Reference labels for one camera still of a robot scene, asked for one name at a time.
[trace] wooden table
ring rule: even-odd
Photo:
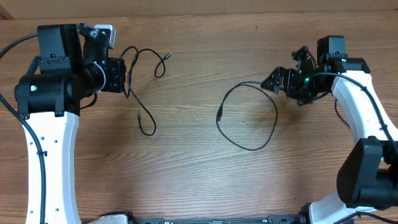
[[[297,213],[336,187],[337,172],[354,143],[333,109],[334,98],[303,107],[271,94],[279,117],[271,142],[244,151],[217,130],[224,94],[241,81],[262,81],[277,66],[293,67],[290,53],[328,34],[344,35],[347,53],[363,57],[384,108],[398,123],[398,11],[113,17],[0,21],[0,48],[42,24],[113,24],[112,57],[129,45],[173,52],[163,78],[158,59],[139,57],[133,88],[157,122],[152,137],[137,122],[137,102],[99,94],[81,113],[75,147],[76,199],[81,218],[132,210],[137,217],[261,217]],[[16,107],[14,87],[39,54],[37,39],[0,60],[0,92]],[[126,56],[130,64],[132,54]],[[83,105],[91,99],[83,100]],[[152,130],[146,114],[144,129]],[[236,89],[221,128],[238,143],[260,146],[275,118],[272,104],[251,88]],[[21,124],[0,106],[0,222],[23,223],[27,209],[27,147]],[[398,210],[380,212],[398,219]]]

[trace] white arm segment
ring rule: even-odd
[[[383,120],[388,125],[388,130],[392,138],[397,140],[398,131],[388,118],[380,104],[379,98],[374,92],[371,75],[362,71],[347,71],[342,75],[350,77],[360,82],[363,86],[366,86],[375,99]],[[350,81],[336,77],[331,92],[343,107],[347,122],[353,133],[354,143],[360,138],[367,138],[368,136],[387,140],[384,131],[380,130],[381,125],[374,112],[372,103],[364,91],[361,91],[358,86]],[[346,208],[346,205],[340,200],[337,190],[335,190],[321,201],[312,203],[309,212],[312,224],[332,224],[357,211],[373,212],[375,209],[372,207]]]
[[[36,133],[43,151],[47,179],[45,222],[81,224],[75,195],[75,139],[79,117],[65,112],[56,118],[54,112],[32,113],[27,120]],[[29,159],[29,201],[27,224],[40,220],[41,177],[37,148],[25,129]]]

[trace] cable tip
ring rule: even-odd
[[[172,52],[168,53],[167,55],[165,55],[165,56],[163,57],[163,60],[166,60],[166,59],[170,58],[172,55],[173,55]]]

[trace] circular cable loop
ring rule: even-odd
[[[224,99],[223,99],[223,102],[221,103],[220,107],[218,108],[217,116],[216,116],[216,124],[217,124],[217,128],[218,128],[218,130],[220,131],[220,133],[221,133],[221,134],[224,136],[224,138],[226,138],[230,143],[234,144],[235,146],[240,147],[241,149],[247,150],[247,151],[258,151],[258,150],[262,149],[263,147],[265,147],[265,146],[269,143],[269,141],[271,140],[272,134],[274,133],[274,130],[275,130],[276,122],[277,122],[277,120],[278,120],[278,109],[277,109],[277,107],[276,107],[275,101],[274,101],[266,92],[264,92],[262,89],[260,89],[260,88],[258,88],[258,87],[256,87],[256,86],[249,85],[249,84],[247,84],[247,83],[253,83],[253,84],[259,84],[259,85],[261,85],[261,83],[259,83],[259,82],[245,81],[245,82],[238,83],[237,85],[235,85],[234,87],[232,87],[232,89],[230,89],[230,90],[225,94]],[[246,148],[246,147],[240,146],[240,145],[237,144],[236,142],[232,141],[229,137],[227,137],[227,136],[224,134],[224,132],[221,130],[221,128],[220,128],[220,126],[219,126],[219,124],[218,124],[218,122],[221,121],[221,117],[222,117],[222,115],[223,115],[223,106],[224,106],[224,102],[225,102],[225,100],[227,99],[228,95],[229,95],[234,89],[236,89],[237,87],[241,87],[241,86],[251,87],[251,88],[253,88],[253,89],[256,89],[256,90],[260,91],[262,94],[264,94],[264,95],[272,102],[272,104],[274,105],[274,108],[275,108],[275,112],[276,112],[275,123],[274,123],[274,126],[272,127],[272,131],[271,131],[271,133],[270,133],[270,135],[269,135],[269,137],[268,137],[268,140],[267,140],[262,146],[260,146],[260,147],[258,147],[258,148],[255,148],[255,149],[250,149],[250,148]]]
[[[160,59],[160,62],[159,62],[159,63],[156,65],[156,67],[155,67],[154,75],[155,75],[156,78],[161,78],[161,77],[163,77],[164,74],[166,73],[166,65],[165,65],[164,61],[167,60],[168,58],[170,58],[171,53],[168,53],[166,56],[164,56],[164,57],[162,58],[156,51],[154,51],[154,50],[152,50],[152,49],[142,49],[142,50],[138,50],[137,47],[135,47],[135,46],[130,46],[130,47],[126,48],[126,49],[122,52],[122,54],[120,55],[120,58],[123,58],[123,57],[124,57],[124,54],[127,53],[130,49],[134,49],[134,50],[136,51],[136,54],[134,55],[134,58],[132,59],[129,72],[128,72],[128,74],[127,74],[127,85],[128,85],[129,88],[128,88],[127,93],[126,93],[126,91],[124,91],[124,96],[125,96],[126,98],[129,98],[129,97],[130,97],[130,93],[131,93],[131,94],[133,95],[133,97],[137,100],[137,102],[140,104],[140,106],[141,106],[141,107],[145,110],[145,112],[149,115],[150,119],[152,120],[152,122],[153,122],[153,124],[154,124],[154,130],[153,130],[153,132],[152,132],[151,134],[146,133],[146,132],[144,131],[144,129],[142,128],[142,126],[141,126],[141,112],[140,112],[140,109],[138,109],[138,111],[137,111],[138,125],[139,125],[139,128],[140,128],[140,130],[141,130],[141,132],[142,132],[143,134],[145,134],[146,136],[153,136],[153,135],[155,134],[155,132],[156,132],[156,122],[155,122],[154,117],[153,117],[153,116],[151,115],[151,113],[149,112],[149,110],[141,103],[141,101],[138,99],[137,95],[136,95],[136,94],[134,93],[134,91],[132,90],[132,87],[131,87],[132,69],[134,68],[134,66],[136,65],[136,63],[137,63],[137,61],[138,61],[138,56],[139,56],[139,54],[142,53],[142,52],[145,52],[145,51],[150,51],[150,52],[154,53],[154,54]],[[163,73],[162,73],[161,75],[158,76],[158,75],[156,75],[156,73],[157,73],[157,70],[158,70],[160,64],[163,65]]]

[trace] wood grain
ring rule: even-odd
[[[102,93],[84,110],[76,138],[76,198],[82,218],[115,210],[137,217],[260,217],[297,213],[335,189],[338,169],[353,148],[349,129],[327,96],[298,107],[271,94],[279,118],[271,142],[257,152],[229,143],[218,132],[216,112],[224,94],[241,81],[261,81],[277,66],[293,67],[291,51],[328,34],[345,35],[351,57],[363,57],[391,120],[398,122],[398,12],[311,12],[223,16],[110,17],[0,21],[0,48],[42,24],[110,23],[124,48],[173,52],[163,78],[157,58],[142,54],[133,88],[157,121],[143,135],[138,104]],[[0,92],[16,106],[14,87],[39,54],[29,40],[1,59]],[[132,55],[127,55],[129,64]],[[275,111],[264,95],[236,89],[224,106],[221,128],[247,147],[264,142]],[[143,115],[143,126],[152,124]],[[27,209],[27,153],[19,122],[0,107],[0,223],[23,223]],[[398,219],[397,210],[381,212]]]

